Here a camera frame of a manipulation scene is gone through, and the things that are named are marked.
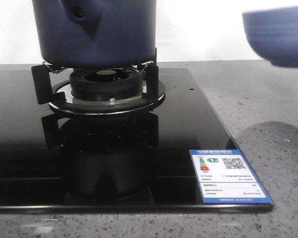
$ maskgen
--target stove burner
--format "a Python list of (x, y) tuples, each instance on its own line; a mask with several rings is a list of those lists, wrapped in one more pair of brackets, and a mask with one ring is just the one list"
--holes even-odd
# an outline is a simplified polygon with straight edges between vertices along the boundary
[(142, 75), (132, 67), (126, 69), (80, 69), (70, 75), (72, 95), (89, 101), (128, 98), (143, 89)]
[(32, 67), (38, 103), (49, 103), (63, 117), (133, 116), (152, 111), (165, 98), (153, 61), (137, 68), (74, 70), (70, 80), (52, 87), (49, 73), (62, 70), (55, 65)]

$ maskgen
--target glass cooktop surface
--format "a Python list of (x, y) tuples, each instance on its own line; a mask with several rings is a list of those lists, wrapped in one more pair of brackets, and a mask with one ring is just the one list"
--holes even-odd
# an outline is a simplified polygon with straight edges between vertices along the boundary
[(159, 79), (166, 97), (153, 112), (67, 119), (37, 104), (30, 69), (0, 70), (0, 212), (270, 210), (203, 201), (189, 150), (238, 148), (188, 69)]

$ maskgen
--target stone countertop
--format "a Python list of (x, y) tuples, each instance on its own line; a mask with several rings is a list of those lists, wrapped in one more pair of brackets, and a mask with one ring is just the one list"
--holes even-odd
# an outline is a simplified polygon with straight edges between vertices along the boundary
[(0, 238), (298, 238), (298, 69), (263, 60), (159, 66), (190, 69), (273, 199), (273, 211), (6, 214), (0, 215)]

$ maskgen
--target gas stove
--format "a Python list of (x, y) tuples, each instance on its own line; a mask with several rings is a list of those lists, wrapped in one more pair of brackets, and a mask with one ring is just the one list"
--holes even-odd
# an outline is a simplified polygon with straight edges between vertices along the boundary
[(149, 64), (144, 70), (66, 69), (51, 78), (40, 65), (32, 73), (47, 86), (44, 96), (29, 67), (0, 70), (0, 212), (271, 210), (271, 201), (205, 200), (190, 150), (238, 146), (188, 69), (160, 68), (149, 86), (155, 90), (142, 78), (130, 101), (120, 93), (94, 94), (96, 100), (71, 93), (71, 80), (82, 75), (97, 75), (100, 84), (157, 75)]

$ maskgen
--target black plastic support leg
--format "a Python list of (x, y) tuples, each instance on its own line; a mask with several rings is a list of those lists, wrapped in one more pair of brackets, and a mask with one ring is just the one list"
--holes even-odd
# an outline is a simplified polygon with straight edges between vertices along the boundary
[(45, 142), (48, 148), (54, 148), (61, 143), (61, 133), (58, 124), (58, 120), (61, 118), (57, 114), (51, 114), (41, 118)]
[(36, 65), (31, 67), (34, 81), (36, 98), (38, 104), (45, 104), (56, 99), (65, 99), (65, 93), (54, 94), (52, 92), (50, 70), (45, 65)]
[(147, 91), (142, 93), (142, 99), (150, 102), (158, 102), (159, 92), (159, 67), (154, 64), (149, 64), (146, 68), (146, 84)]

